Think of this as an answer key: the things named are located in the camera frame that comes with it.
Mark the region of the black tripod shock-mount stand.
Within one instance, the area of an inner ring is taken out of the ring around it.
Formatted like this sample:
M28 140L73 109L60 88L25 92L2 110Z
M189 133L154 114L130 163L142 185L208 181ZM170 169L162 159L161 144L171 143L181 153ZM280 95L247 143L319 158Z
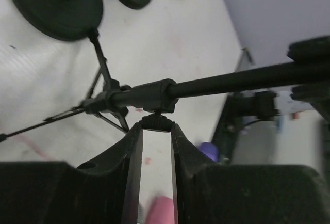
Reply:
M162 117L162 114L173 113L179 99L303 84L307 76L315 75L312 72L313 69L324 76L323 66L329 65L329 63L317 63L316 66L310 67L292 60L291 63L188 82L176 83L172 79L163 79L132 88L120 86L118 81L111 78L98 36L97 29L91 30L88 34L90 42L94 45L100 68L87 97L78 106L48 117L39 124L10 134L2 133L1 141L81 113L96 116L126 134L130 130L126 122L127 109L131 106L142 108L150 113L143 120L147 129L168 132L171 130L171 125L165 117Z

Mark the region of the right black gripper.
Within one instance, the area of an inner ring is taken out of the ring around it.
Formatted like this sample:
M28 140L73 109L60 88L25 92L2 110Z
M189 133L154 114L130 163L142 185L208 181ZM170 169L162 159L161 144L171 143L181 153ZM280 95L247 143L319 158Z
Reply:
M316 66L329 63L329 36L315 37L289 45L287 56L295 63ZM329 65L323 66L325 75L307 76L306 82L292 88L291 98L309 103L327 122L329 122Z

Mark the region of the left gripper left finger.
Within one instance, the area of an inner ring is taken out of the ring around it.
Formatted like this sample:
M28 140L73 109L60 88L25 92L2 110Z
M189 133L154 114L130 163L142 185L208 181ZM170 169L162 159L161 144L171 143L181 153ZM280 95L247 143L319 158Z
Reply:
M72 167L66 162L2 162L1 223L136 223L142 127Z

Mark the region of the pink microphone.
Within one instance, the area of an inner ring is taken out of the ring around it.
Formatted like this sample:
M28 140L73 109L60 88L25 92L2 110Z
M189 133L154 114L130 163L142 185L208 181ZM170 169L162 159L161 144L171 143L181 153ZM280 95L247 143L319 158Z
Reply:
M166 196L156 196L151 203L145 223L175 224L173 199Z

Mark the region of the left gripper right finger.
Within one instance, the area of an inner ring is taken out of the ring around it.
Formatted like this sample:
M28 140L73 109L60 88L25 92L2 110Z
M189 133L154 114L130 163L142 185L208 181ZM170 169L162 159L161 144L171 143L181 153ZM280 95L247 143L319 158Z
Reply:
M304 165L222 165L171 130L176 223L329 223L329 189Z

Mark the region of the dark purple microphone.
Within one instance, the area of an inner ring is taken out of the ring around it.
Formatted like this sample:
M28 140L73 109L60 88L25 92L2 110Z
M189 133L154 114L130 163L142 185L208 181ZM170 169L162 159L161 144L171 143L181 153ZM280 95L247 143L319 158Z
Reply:
M216 145L209 142L203 142L198 146L198 149L208 156L211 160L217 162L219 151Z

